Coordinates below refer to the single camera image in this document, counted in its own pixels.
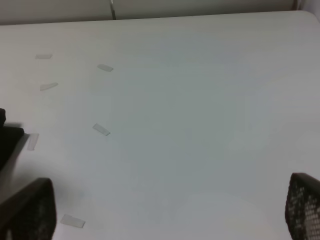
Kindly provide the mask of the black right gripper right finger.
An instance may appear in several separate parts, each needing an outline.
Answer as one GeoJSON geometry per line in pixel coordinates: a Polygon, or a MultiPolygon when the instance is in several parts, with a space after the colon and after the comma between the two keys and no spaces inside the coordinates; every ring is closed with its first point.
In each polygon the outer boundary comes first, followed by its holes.
{"type": "Polygon", "coordinates": [[[284,216],[293,240],[320,240],[320,181],[306,173],[293,173],[284,216]]]}

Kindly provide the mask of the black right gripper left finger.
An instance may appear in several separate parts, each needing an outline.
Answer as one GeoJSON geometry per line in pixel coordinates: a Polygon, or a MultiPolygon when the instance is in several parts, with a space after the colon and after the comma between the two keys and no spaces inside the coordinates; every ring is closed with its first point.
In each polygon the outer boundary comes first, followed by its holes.
{"type": "Polygon", "coordinates": [[[57,225],[53,183],[38,178],[0,204],[2,240],[51,240],[57,225]]]}

